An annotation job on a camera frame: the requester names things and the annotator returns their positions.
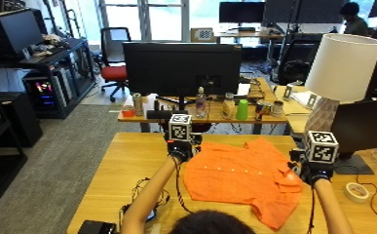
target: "cup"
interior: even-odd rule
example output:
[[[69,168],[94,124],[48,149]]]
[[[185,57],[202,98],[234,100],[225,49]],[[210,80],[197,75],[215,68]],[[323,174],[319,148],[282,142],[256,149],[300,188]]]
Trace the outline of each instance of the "cup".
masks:
[[[242,99],[239,101],[239,107],[238,107],[238,115],[237,119],[238,120],[246,120],[248,115],[248,106],[247,106],[247,100]]]

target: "plastic bottle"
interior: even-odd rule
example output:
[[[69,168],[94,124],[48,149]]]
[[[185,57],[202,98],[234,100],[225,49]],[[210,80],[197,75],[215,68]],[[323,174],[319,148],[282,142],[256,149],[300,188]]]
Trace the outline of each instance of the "plastic bottle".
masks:
[[[205,117],[205,100],[206,96],[203,93],[203,88],[198,88],[198,94],[195,96],[195,115],[197,118],[203,118]]]
[[[223,102],[223,113],[222,116],[225,119],[233,119],[235,115],[237,104],[234,101],[234,94],[226,93],[226,99]]]

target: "table lamp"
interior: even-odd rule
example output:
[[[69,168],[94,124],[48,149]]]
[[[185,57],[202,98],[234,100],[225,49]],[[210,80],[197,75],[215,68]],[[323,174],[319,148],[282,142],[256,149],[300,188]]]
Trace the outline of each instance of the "table lamp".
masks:
[[[324,34],[304,87],[320,96],[304,126],[330,132],[340,101],[364,99],[375,64],[377,40],[348,34]]]

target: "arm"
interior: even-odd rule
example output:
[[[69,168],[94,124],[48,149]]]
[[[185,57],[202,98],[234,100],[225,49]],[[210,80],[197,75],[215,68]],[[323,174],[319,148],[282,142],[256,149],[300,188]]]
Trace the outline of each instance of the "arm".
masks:
[[[157,205],[163,186],[175,170],[174,159],[177,160],[178,164],[181,163],[178,158],[167,156],[163,165],[161,166],[159,170],[155,172],[154,176],[137,195],[134,202],[124,216],[124,223],[121,228],[122,234],[144,233],[146,218],[154,206]]]
[[[326,215],[330,234],[353,233],[351,224],[336,199],[331,181],[320,178],[314,184],[323,214]]]

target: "red chair seat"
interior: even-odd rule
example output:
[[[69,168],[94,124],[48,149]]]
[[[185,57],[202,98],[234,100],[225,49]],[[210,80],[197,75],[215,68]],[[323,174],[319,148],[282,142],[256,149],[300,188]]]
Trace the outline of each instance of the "red chair seat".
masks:
[[[128,80],[126,66],[105,66],[101,70],[101,77],[108,81]]]

